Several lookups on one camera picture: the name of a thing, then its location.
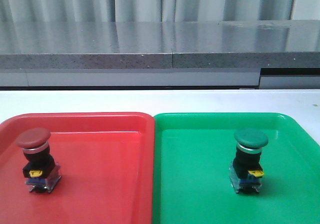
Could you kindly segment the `green mushroom push button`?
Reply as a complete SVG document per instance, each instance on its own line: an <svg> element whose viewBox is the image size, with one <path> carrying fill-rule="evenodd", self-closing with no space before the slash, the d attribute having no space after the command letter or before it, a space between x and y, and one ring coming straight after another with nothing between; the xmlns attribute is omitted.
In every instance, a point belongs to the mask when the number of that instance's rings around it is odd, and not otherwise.
<svg viewBox="0 0 320 224"><path fill-rule="evenodd" d="M235 131L235 157L229 167L229 178L236 194L259 193L265 175L260 164L263 147L268 136L257 128L241 128Z"/></svg>

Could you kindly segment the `red mushroom push button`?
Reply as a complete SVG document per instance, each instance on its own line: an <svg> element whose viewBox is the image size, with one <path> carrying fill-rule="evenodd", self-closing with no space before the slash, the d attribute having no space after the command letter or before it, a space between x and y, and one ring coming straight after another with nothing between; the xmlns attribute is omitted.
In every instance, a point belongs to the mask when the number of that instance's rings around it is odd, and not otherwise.
<svg viewBox="0 0 320 224"><path fill-rule="evenodd" d="M30 192L52 193L62 177L61 166L50 153L50 136L48 129L37 127L20 133L15 139L28 161L22 172Z"/></svg>

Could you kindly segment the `green plastic tray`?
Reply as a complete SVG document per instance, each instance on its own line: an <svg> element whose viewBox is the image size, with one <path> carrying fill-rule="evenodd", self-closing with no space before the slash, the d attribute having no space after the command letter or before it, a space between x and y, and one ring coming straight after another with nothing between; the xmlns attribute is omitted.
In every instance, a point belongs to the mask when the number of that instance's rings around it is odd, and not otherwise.
<svg viewBox="0 0 320 224"><path fill-rule="evenodd" d="M237 194L229 168L234 133L268 136L259 193ZM163 113L155 116L155 224L317 224L320 147L280 113Z"/></svg>

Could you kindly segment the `red plastic tray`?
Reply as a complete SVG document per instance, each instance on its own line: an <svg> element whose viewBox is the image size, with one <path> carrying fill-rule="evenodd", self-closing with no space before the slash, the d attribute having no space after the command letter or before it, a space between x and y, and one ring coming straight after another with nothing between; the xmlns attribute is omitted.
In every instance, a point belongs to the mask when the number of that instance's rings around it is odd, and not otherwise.
<svg viewBox="0 0 320 224"><path fill-rule="evenodd" d="M29 192L27 160L15 139L50 130L62 178L51 193ZM149 224L155 120L140 112L29 113L0 125L3 224Z"/></svg>

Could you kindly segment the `grey stone counter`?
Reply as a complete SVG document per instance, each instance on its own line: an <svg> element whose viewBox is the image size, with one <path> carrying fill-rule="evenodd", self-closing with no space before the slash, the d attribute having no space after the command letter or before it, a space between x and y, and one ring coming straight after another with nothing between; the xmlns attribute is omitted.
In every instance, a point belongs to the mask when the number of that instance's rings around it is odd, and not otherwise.
<svg viewBox="0 0 320 224"><path fill-rule="evenodd" d="M0 87L318 89L320 23L3 22Z"/></svg>

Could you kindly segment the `white pleated curtain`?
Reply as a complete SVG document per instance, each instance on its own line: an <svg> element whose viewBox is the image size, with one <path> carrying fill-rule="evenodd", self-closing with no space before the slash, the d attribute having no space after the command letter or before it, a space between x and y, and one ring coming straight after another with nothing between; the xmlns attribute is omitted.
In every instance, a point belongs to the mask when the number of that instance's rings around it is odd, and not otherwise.
<svg viewBox="0 0 320 224"><path fill-rule="evenodd" d="M295 0L0 0L2 22L289 20Z"/></svg>

